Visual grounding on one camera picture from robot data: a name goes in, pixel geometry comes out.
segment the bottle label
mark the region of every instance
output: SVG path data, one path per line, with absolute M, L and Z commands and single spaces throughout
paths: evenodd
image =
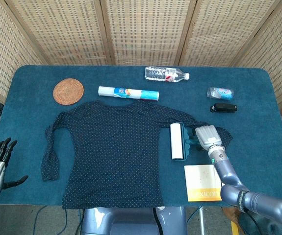
M 176 69 L 174 68 L 167 68 L 165 72 L 165 81 L 166 82 L 173 82 L 176 78 Z
M 229 89 L 224 88 L 216 88 L 217 92 L 220 94 L 221 99 L 231 99 L 232 98 L 232 92 Z

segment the blue felt surface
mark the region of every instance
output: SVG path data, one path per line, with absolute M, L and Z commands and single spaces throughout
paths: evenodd
M 0 141 L 18 140 L 5 175 L 6 181 L 29 175 L 21 186 L 0 194 L 0 203 L 61 205 L 62 195 L 74 163 L 74 148 L 67 130 L 55 133 L 55 150 L 60 160 L 60 178 L 43 182 L 41 160 L 47 145 L 45 128 L 62 111 L 86 101 L 102 100 L 124 105 L 131 99 L 98 97 L 98 86 L 159 91 L 158 104 L 169 106 L 227 129 L 233 140 L 227 154 L 243 183 L 252 191 L 282 198 L 282 120 L 273 87 L 266 71 L 244 68 L 179 67 L 190 73 L 188 81 L 165 83 L 144 79 L 144 67 L 118 66 L 23 66 L 13 78 L 0 121 Z M 65 79 L 78 79 L 84 86 L 82 99 L 71 106 L 57 104 L 52 91 Z M 208 87 L 234 89 L 230 101 L 235 114 L 211 113 L 220 100 L 206 97 Z M 206 152 L 191 150 L 185 162 L 171 161 L 168 129 L 159 140 L 159 180 L 165 206 L 226 205 L 222 202 L 189 203 L 184 165 L 210 164 Z

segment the yellow paper booklet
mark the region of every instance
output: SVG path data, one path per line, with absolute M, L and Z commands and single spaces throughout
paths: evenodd
M 213 165 L 185 165 L 189 202 L 221 201 L 222 183 Z

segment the woven panel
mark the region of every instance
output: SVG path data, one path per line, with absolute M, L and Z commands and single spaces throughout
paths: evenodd
M 229 66 L 273 0 L 201 0 L 181 65 Z
M 107 0 L 117 65 L 173 65 L 189 0 Z
M 42 64 L 24 35 L 0 4 L 0 101 L 4 102 L 16 69 Z
M 257 35 L 238 66 L 259 67 L 271 76 L 276 97 L 282 95 L 282 8 Z
M 93 0 L 7 0 L 52 64 L 107 64 Z

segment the round coaster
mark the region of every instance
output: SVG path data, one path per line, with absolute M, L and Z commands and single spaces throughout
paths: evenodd
M 67 78 L 59 82 L 53 90 L 54 100 L 62 105 L 77 103 L 83 96 L 82 83 L 73 78 Z

